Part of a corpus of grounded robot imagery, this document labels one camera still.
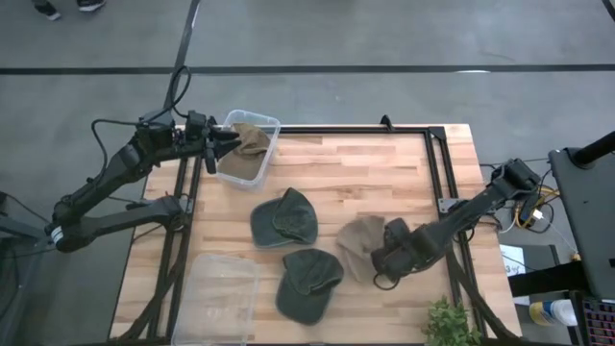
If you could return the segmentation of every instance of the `tan cloth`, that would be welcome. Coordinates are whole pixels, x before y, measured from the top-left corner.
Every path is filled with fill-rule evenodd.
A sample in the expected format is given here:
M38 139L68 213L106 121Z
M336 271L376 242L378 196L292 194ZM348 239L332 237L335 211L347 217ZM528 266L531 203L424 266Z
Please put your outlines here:
M384 218L366 216L353 220L337 234L337 245L342 249L342 259L360 283L371 283L376 276L371 252L382 247Z
M218 163L218 172L252 181L260 170L271 140L260 128L246 123L233 124L241 144Z

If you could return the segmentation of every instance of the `green plant leaves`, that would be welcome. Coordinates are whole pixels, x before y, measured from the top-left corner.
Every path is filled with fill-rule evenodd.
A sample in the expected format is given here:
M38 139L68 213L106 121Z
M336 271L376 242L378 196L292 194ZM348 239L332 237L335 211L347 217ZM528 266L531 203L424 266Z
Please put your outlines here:
M423 329L430 346L478 346L480 334L468 328L468 317L463 305L449 304L446 297L431 304L429 323Z

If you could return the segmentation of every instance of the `butcher block tabletop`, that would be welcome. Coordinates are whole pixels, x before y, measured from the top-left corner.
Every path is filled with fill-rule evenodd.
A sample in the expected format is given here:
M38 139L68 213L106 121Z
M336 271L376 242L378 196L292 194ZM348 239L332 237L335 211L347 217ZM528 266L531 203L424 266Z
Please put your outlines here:
M483 189L484 182L470 127L465 124L444 127L459 195L472 198ZM447 196L437 141L434 145L440 181ZM154 199L171 194L178 166L179 161L169 161L155 169L148 177L144 197ZM372 284L356 282L341 259L346 276L334 289L324 318L308 327L285 318L275 306L284 272L283 256L308 246L257 249L250 232L253 208L281 197L289 187L301 191L316 210L319 234L313 247L339 258L340 251L335 245L337 232L358 216L381 215L387 221L402 217L410 229L437 220L422 135L280 135L266 184L259 193L232 189L205 170L202 172L186 277L194 258L203 254L233 256L258 263L258 295L249 342L420 343L426 340L421 329L427 323L430 303L451 296L444 260L430 270L403 278L395 289L382 291ZM188 173L184 191L189 181ZM135 236L151 226L137 228ZM152 297L163 239L164 228L160 228L133 244L111 336L124 333ZM477 227L470 249L480 293L505 325L521 334L495 230L489 226ZM161 333L166 326L167 307L162 311Z

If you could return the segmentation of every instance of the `floor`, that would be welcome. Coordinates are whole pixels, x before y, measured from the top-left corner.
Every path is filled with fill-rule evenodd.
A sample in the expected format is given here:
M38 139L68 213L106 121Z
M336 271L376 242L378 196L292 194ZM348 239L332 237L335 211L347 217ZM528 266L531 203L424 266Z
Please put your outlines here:
M73 0L55 4L63 19L50 23L28 0L0 0L0 12L11 14L0 21L0 69L172 67L190 0L109 0L95 15L78 13ZM615 63L615 22L600 0L204 0L192 25L185 58L191 66ZM100 169L89 123L136 120L156 110L168 80L165 74L0 74L0 190L51 210ZM373 124L383 114L395 123L469 123L480 160L501 162L544 158L610 132L614 89L615 72L608 71L196 75L180 108L219 120L244 109L285 124ZM111 153L131 133L101 127ZM540 174L548 169L544 162L531 167ZM554 184L551 177L547 182ZM116 195L138 198L142 189L139 182ZM573 242L561 205L555 207L556 228ZM93 213L120 209L106 202ZM42 255L16 344L104 340L130 236L101 237L70 255ZM562 260L573 252L555 232L513 229L501 243L555 244ZM569 342L561 331L521 317L530 339Z

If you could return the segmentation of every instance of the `clear plastic container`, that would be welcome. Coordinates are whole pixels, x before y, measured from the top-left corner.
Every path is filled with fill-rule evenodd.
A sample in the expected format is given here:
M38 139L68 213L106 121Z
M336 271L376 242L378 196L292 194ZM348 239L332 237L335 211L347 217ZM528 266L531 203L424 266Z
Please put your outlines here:
M201 255L192 263L172 337L175 346L245 345L252 332L258 265Z
M260 127L269 136L271 142L265 154L265 158L260 165L260 170L254 180L247 181L220 172L217 173L217 177L223 183L231 185L232 187L246 191L259 191L265 184L269 162L273 158L273 153L278 141L278 134L280 133L280 127L282 125L280 121L274 117L241 110L231 111L224 121L222 128L230 130L234 123L248 123Z

